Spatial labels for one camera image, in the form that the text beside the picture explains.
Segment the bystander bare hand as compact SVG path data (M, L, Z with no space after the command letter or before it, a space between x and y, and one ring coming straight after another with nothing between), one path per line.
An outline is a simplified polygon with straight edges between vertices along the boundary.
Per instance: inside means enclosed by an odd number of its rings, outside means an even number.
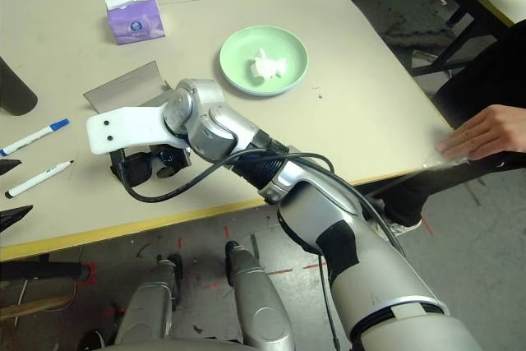
M446 158L478 160L513 151L517 146L517 115L522 109L493 104L449 134L436 149Z

